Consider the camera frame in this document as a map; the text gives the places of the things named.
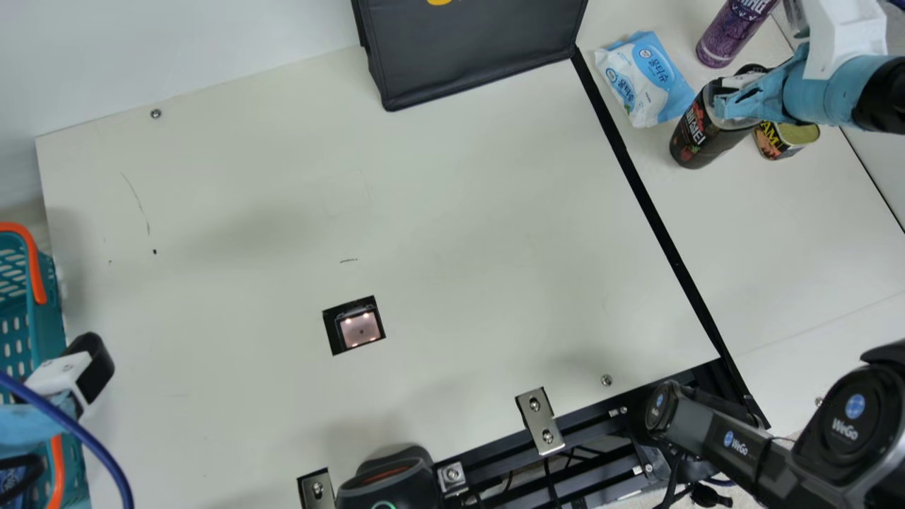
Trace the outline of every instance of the black can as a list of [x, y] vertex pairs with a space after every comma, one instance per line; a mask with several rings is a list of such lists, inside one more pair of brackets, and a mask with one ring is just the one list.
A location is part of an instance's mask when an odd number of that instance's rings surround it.
[[[762, 74], [766, 69], [747, 65], [737, 75], [748, 72]], [[714, 97], [732, 93], [736, 88], [724, 86], [722, 78], [704, 85], [691, 106], [679, 119], [670, 139], [670, 154], [680, 166], [704, 168], [723, 152], [735, 147], [747, 137], [760, 119], [721, 119], [713, 114]]]

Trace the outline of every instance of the plastic basket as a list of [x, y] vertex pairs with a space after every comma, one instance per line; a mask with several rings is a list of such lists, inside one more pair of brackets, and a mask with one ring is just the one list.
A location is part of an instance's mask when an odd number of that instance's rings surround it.
[[[37, 256], [46, 303], [35, 297], [30, 250]], [[0, 369], [25, 379], [45, 359], [59, 357], [66, 348], [60, 296], [57, 291], [53, 259], [37, 251], [31, 235], [24, 227], [0, 223]], [[0, 404], [13, 403], [12, 396], [0, 389]], [[65, 457], [66, 486], [61, 507], [91, 507], [81, 442], [65, 434], [62, 437]], [[35, 450], [43, 457], [44, 473], [25, 496], [23, 507], [43, 509], [52, 490], [53, 464], [50, 445]]]

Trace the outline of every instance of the white table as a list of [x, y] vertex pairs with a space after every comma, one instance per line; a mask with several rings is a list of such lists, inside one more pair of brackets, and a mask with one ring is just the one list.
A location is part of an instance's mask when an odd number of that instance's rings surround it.
[[[717, 357], [570, 62], [391, 114], [353, 48], [156, 107], [38, 139], [139, 505], [298, 507], [324, 466], [518, 432], [528, 390], [562, 415]], [[333, 357], [321, 311], [371, 294], [387, 339]]]
[[727, 69], [700, 64], [694, 44], [721, 4], [592, 0], [578, 46], [748, 387], [787, 434], [861, 352], [905, 337], [905, 235], [838, 129], [782, 161], [752, 140], [687, 170], [669, 155], [674, 123], [632, 128], [594, 69], [593, 50], [620, 36], [654, 30], [695, 90], [791, 56], [770, 19]]

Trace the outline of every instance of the scuff mark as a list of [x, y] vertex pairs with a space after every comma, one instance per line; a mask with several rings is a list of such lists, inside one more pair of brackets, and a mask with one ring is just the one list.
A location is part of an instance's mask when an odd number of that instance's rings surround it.
[[129, 185], [129, 189], [132, 190], [132, 196], [135, 197], [136, 203], [138, 203], [138, 210], [141, 211], [141, 215], [145, 217], [145, 226], [148, 228], [148, 236], [151, 236], [151, 222], [148, 220], [148, 213], [145, 212], [145, 207], [141, 205], [141, 198], [138, 197], [138, 193], [135, 192], [135, 187], [132, 186], [132, 182], [129, 180], [129, 177], [126, 177], [126, 174], [121, 172], [123, 180], [126, 181], [126, 184]]

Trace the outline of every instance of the metal bracket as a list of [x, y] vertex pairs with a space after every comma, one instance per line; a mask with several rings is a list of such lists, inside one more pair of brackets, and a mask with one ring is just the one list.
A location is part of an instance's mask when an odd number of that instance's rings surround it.
[[515, 398], [521, 419], [534, 438], [534, 445], [541, 456], [548, 456], [566, 446], [559, 426], [553, 419], [553, 408], [544, 388], [534, 389]]
[[326, 468], [296, 479], [302, 509], [336, 509], [333, 483]]
[[444, 495], [453, 491], [459, 492], [468, 485], [465, 480], [465, 469], [462, 467], [462, 463], [458, 461], [451, 465], [437, 468], [437, 480], [440, 481], [440, 491]]

